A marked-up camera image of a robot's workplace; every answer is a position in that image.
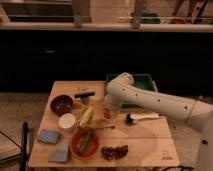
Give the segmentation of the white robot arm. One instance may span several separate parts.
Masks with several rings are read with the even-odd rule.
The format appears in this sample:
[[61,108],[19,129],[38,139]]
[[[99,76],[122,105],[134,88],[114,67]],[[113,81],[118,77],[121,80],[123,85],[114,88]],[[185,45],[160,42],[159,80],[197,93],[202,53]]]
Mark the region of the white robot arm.
[[213,104],[133,86],[134,78],[124,72],[106,84],[103,115],[113,119],[124,101],[149,109],[164,116],[184,121],[201,133],[195,171],[213,171]]

